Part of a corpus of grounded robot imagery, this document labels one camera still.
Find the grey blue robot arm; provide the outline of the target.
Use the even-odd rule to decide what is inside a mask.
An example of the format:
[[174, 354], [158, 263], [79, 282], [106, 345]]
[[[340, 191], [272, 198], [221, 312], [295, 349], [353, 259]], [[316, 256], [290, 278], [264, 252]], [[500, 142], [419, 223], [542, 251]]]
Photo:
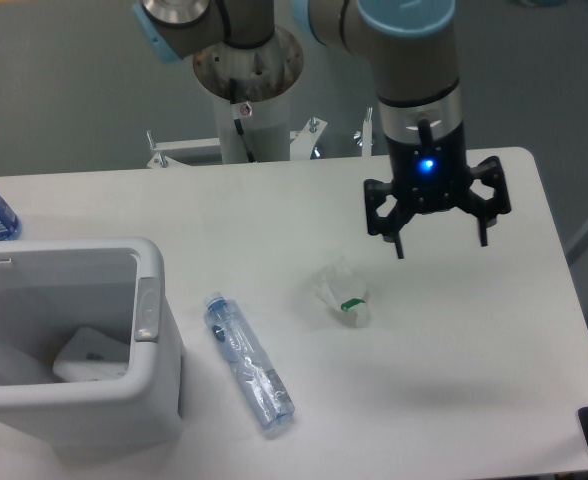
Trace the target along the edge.
[[[287, 95], [303, 70], [297, 39], [271, 1], [137, 1], [156, 55], [190, 59], [213, 97], [223, 160], [289, 157]], [[296, 1], [299, 28], [363, 59], [375, 86], [392, 169], [364, 183], [367, 230], [399, 244], [416, 215], [460, 209], [486, 232], [510, 211], [501, 163], [466, 159], [451, 1]]]

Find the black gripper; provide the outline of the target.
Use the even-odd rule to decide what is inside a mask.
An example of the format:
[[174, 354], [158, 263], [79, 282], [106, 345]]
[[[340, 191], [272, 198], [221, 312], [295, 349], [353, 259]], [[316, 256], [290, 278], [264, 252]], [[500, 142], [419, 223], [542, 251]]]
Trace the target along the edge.
[[[477, 220], [480, 245], [488, 245], [488, 229], [499, 215], [511, 212], [504, 170], [498, 156], [474, 167], [466, 158], [464, 124], [438, 138], [436, 129], [420, 121], [410, 142], [387, 138], [392, 180], [363, 183], [367, 233], [381, 236], [404, 259], [401, 230], [417, 214], [453, 208]], [[488, 198], [472, 190], [478, 182], [491, 190]]]

